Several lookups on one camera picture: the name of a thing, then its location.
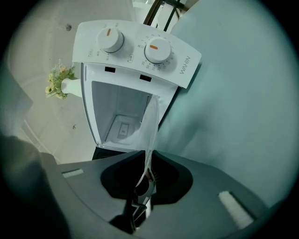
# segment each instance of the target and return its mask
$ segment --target open lid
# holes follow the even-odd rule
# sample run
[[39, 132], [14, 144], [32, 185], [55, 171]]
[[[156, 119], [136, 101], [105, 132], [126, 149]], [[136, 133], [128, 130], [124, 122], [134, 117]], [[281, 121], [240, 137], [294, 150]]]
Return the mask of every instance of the open lid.
[[158, 97], [153, 95], [144, 112], [142, 123], [139, 129], [139, 137], [136, 145], [136, 150], [145, 150], [144, 172], [136, 186], [140, 184], [145, 173], [147, 172], [151, 155], [156, 146], [156, 139], [159, 125], [159, 103]]

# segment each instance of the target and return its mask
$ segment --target wall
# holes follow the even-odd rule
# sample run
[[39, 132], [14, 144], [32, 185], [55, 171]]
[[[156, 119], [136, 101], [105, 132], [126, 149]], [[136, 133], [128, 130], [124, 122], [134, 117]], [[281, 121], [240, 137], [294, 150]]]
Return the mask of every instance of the wall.
[[[134, 7], [134, 13], [136, 15], [136, 22], [143, 24], [147, 14], [149, 13], [149, 10], [151, 8], [152, 4], [145, 4], [145, 3], [140, 3], [140, 2], [133, 2], [133, 7]], [[156, 27], [158, 23], [158, 16], [160, 15], [160, 12], [162, 10], [162, 6], [158, 9], [153, 22], [151, 23], [152, 27]]]
[[[20, 137], [58, 162], [92, 158], [95, 143], [89, 130], [82, 99], [46, 98], [50, 70], [59, 59], [71, 65], [72, 48], [79, 23], [83, 21], [135, 19], [129, 0], [45, 0], [20, 23], [8, 48], [7, 64], [20, 87], [33, 101]], [[71, 24], [71, 31], [66, 31]]]
[[299, 169], [299, 62], [257, 1], [200, 0], [172, 34], [202, 54], [160, 127], [158, 149], [213, 165], [271, 206]]
[[[164, 4], [158, 18], [157, 18], [157, 22], [158, 22], [158, 28], [161, 29], [162, 31], [164, 30], [166, 23], [171, 15], [171, 12], [173, 11], [173, 6], [169, 5], [169, 4]], [[173, 26], [178, 22], [178, 17], [176, 12], [173, 14], [171, 21], [168, 25], [168, 28], [166, 30], [167, 33], [170, 33]]]

